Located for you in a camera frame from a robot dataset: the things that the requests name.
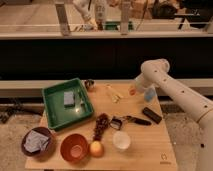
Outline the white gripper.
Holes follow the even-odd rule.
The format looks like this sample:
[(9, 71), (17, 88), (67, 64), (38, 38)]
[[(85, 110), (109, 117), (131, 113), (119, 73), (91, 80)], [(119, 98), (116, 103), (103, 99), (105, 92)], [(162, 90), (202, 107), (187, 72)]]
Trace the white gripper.
[(136, 91), (139, 93), (144, 93), (153, 86), (153, 84), (147, 80), (143, 74), (140, 74), (135, 78), (134, 84)]

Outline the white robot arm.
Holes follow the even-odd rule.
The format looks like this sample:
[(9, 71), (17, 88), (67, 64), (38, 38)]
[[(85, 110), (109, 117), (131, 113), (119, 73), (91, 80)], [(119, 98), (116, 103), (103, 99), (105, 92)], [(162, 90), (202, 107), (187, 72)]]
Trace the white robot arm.
[(166, 59), (147, 60), (135, 78), (136, 90), (146, 91), (153, 84), (160, 87), (188, 113), (203, 130), (196, 171), (213, 171), (213, 101), (168, 75)]

